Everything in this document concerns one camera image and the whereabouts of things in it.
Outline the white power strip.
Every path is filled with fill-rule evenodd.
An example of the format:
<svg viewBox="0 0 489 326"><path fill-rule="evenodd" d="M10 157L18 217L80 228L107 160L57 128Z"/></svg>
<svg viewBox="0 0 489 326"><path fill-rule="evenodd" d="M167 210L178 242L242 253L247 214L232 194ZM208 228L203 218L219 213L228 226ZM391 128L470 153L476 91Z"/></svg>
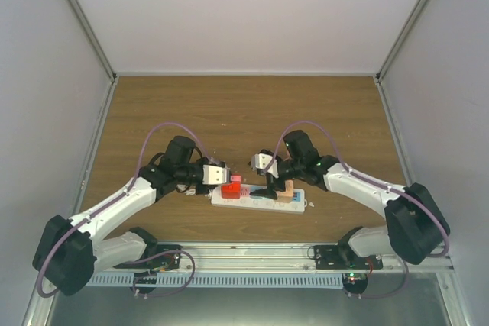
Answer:
<svg viewBox="0 0 489 326"><path fill-rule="evenodd" d="M221 188L218 187L212 191L211 204L225 208L240 208L257 211L272 211L287 214L301 215L307 207L305 192L303 189L295 189L290 202L280 202L272 199L252 196L251 192L262 189L262 186L244 184L241 187L239 199L225 199L221 194Z"/></svg>

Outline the red cube plug adapter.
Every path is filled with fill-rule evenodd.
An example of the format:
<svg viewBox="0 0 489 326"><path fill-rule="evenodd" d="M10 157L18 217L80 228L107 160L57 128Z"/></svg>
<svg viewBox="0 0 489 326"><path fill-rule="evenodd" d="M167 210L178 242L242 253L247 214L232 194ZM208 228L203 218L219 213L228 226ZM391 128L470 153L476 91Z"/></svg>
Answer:
<svg viewBox="0 0 489 326"><path fill-rule="evenodd" d="M241 198L241 182L231 182L221 186L221 196L223 199L238 200Z"/></svg>

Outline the pink plug adapter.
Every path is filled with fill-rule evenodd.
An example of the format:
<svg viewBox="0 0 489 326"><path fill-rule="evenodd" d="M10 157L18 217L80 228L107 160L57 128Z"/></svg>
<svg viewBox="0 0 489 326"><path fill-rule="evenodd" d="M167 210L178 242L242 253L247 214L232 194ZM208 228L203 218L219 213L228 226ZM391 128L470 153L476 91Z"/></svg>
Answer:
<svg viewBox="0 0 489 326"><path fill-rule="evenodd" d="M242 182L242 177L240 175L231 175L230 176L230 181L231 183L241 183Z"/></svg>

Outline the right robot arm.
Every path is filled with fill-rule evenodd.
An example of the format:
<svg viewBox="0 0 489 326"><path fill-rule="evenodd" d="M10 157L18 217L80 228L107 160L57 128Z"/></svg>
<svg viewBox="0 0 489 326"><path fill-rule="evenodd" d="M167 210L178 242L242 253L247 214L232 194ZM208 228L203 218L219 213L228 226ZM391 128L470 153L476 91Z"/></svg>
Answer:
<svg viewBox="0 0 489 326"><path fill-rule="evenodd" d="M425 186L394 185L360 173L338 157L322 156L302 130L291 131L282 140L289 154L286 159L269 150L251 158L251 168L267 179L266 188L255 191L255 196L277 199L288 181L300 180L354 200L385 221L380 227L356 227L342 237L338 259L344 267L354 269L373 255L396 255L413 265L446 255L451 230ZM436 252L439 245L445 249Z"/></svg>

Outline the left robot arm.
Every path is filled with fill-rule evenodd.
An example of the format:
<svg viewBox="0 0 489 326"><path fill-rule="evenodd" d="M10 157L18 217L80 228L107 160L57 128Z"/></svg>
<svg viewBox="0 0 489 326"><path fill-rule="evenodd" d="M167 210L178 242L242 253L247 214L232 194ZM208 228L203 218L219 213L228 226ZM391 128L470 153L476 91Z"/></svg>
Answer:
<svg viewBox="0 0 489 326"><path fill-rule="evenodd" d="M171 192L194 187L196 194L205 195L228 178L224 163L205 157L194 140L175 136L117 192L84 212L70 218L56 215L46 223L32 262L38 294L74 295L108 268L154 265L157 239L145 230L134 228L112 239L108 235Z"/></svg>

